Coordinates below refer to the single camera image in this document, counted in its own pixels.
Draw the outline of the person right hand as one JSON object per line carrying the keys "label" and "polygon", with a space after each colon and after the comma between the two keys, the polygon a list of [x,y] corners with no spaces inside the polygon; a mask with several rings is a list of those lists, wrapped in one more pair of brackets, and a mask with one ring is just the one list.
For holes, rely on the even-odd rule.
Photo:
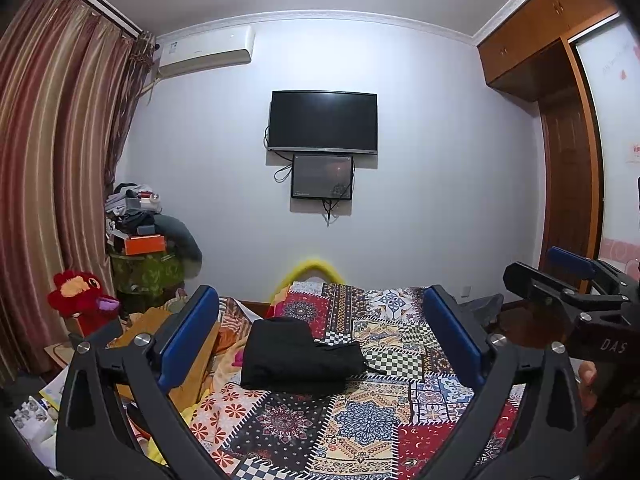
{"label": "person right hand", "polygon": [[598,395],[594,391],[597,379],[597,367],[591,361],[584,361],[578,367],[579,396],[582,401],[582,411],[588,413],[597,404]]}

